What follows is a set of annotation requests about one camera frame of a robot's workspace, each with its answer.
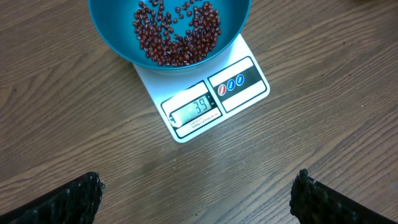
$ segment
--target button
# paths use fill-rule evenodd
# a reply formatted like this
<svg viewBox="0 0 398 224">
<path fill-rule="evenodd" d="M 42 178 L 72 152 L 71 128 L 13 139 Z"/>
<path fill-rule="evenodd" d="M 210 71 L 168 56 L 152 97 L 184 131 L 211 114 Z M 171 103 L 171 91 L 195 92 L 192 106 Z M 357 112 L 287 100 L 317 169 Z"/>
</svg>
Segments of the button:
<svg viewBox="0 0 398 224">
<path fill-rule="evenodd" d="M 236 77 L 236 85 L 241 86 L 244 83 L 244 76 L 242 74 Z"/>
<path fill-rule="evenodd" d="M 235 89 L 235 80 L 229 80 L 227 84 L 227 88 L 229 91 L 232 91 Z"/>
<path fill-rule="evenodd" d="M 220 96 L 224 96 L 225 93 L 226 93 L 226 86 L 222 84 L 218 87 L 218 94 Z"/>
</svg>

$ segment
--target white scale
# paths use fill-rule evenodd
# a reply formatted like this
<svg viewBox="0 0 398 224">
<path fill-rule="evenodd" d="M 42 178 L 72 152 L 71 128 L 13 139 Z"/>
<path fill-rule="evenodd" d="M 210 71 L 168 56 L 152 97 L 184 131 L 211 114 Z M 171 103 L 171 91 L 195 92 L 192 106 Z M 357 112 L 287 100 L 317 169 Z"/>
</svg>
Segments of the white scale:
<svg viewBox="0 0 398 224">
<path fill-rule="evenodd" d="M 154 70 L 134 66 L 179 143 L 199 136 L 270 92 L 241 34 L 222 53 L 196 67 Z"/>
</svg>

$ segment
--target red button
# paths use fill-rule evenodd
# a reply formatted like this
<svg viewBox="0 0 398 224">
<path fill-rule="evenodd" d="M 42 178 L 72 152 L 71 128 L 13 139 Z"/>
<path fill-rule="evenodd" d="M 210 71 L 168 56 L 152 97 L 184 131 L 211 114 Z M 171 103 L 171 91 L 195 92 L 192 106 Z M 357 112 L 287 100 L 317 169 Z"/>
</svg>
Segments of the red button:
<svg viewBox="0 0 398 224">
<path fill-rule="evenodd" d="M 225 93 L 226 93 L 226 85 L 222 84 L 218 87 L 218 94 L 220 96 L 224 96 Z"/>
</svg>

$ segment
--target wood grain surface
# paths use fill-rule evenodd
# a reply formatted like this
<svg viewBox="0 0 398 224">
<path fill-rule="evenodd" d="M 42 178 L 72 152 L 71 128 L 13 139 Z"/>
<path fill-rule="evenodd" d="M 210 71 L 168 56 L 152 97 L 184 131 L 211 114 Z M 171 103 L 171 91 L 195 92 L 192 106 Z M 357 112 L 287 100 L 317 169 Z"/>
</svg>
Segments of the wood grain surface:
<svg viewBox="0 0 398 224">
<path fill-rule="evenodd" d="M 298 223 L 298 171 L 398 222 L 398 1 L 254 0 L 271 84 L 187 144 L 86 1 L 0 1 L 0 214 L 88 171 L 95 223 Z"/>
</svg>

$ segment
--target pile of beans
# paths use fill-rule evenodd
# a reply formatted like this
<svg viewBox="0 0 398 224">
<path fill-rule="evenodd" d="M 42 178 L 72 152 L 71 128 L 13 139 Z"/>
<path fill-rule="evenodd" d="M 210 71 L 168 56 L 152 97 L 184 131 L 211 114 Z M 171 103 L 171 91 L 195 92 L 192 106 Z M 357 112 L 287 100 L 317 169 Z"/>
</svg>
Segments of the pile of beans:
<svg viewBox="0 0 398 224">
<path fill-rule="evenodd" d="M 193 12 L 188 11 L 189 7 L 198 0 L 190 0 L 182 7 L 176 7 L 180 19 L 186 16 L 192 17 L 185 36 L 174 34 L 175 41 L 171 41 L 174 29 L 171 26 L 176 24 L 178 19 L 172 19 L 171 12 L 164 15 L 164 0 L 149 0 L 153 7 L 159 6 L 159 11 L 149 9 L 144 2 L 139 2 L 141 9 L 134 13 L 134 32 L 139 40 L 139 47 L 145 50 L 146 57 L 157 62 L 158 66 L 181 67 L 201 62 L 207 54 L 216 47 L 218 36 L 221 35 L 221 21 L 218 10 L 213 9 L 210 2 L 204 2 L 202 7 L 193 7 Z"/>
</svg>

